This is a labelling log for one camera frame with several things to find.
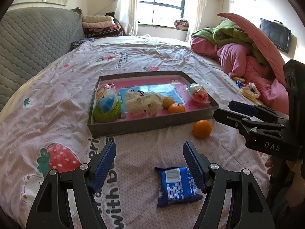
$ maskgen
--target green fuzzy ring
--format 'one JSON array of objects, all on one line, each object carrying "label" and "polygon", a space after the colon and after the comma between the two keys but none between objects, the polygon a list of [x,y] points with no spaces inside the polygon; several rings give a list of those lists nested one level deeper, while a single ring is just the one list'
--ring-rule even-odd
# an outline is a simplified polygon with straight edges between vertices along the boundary
[{"label": "green fuzzy ring", "polygon": [[118,118],[121,114],[121,102],[118,100],[114,109],[110,112],[103,114],[98,106],[95,106],[93,110],[93,117],[97,122],[104,123],[104,122],[111,122]]}]

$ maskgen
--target window sill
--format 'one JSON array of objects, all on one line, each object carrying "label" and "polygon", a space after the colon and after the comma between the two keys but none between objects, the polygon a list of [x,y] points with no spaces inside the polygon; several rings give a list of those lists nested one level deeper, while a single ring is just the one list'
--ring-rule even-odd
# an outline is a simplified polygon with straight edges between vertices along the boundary
[{"label": "window sill", "polygon": [[167,27],[167,26],[160,26],[160,25],[153,25],[153,24],[138,24],[140,27],[161,27],[161,28],[168,28],[168,29],[175,29],[175,30],[180,30],[180,31],[187,31],[186,29],[180,29],[176,27]]}]

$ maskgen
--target window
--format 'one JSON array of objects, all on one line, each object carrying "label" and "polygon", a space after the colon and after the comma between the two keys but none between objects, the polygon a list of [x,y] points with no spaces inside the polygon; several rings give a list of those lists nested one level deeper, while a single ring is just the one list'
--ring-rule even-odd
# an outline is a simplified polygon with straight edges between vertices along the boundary
[{"label": "window", "polygon": [[185,0],[140,0],[137,11],[140,24],[174,27],[183,18]]}]

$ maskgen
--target curtain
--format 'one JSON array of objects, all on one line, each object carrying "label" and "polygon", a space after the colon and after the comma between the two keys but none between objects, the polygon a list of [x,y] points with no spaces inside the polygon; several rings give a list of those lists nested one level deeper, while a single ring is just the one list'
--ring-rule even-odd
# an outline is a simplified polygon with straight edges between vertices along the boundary
[{"label": "curtain", "polygon": [[190,41],[192,33],[199,30],[206,2],[207,0],[186,0],[184,18],[189,22],[189,29],[185,41]]},{"label": "curtain", "polygon": [[127,35],[135,36],[138,33],[137,21],[138,0],[118,0],[115,18],[119,20]]}]

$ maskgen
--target pink comforter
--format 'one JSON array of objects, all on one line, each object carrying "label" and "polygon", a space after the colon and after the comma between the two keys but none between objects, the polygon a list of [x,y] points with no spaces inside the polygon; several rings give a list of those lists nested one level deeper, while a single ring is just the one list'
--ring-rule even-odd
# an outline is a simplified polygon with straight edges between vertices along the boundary
[{"label": "pink comforter", "polygon": [[219,61],[223,71],[230,77],[243,77],[247,82],[254,82],[261,93],[260,99],[265,105],[288,114],[288,93],[284,87],[283,72],[285,62],[278,49],[260,29],[247,19],[232,13],[220,13],[218,16],[228,18],[241,27],[253,39],[270,66],[260,65],[246,47],[235,43],[218,48],[206,39],[193,37],[192,50],[197,54]]}]

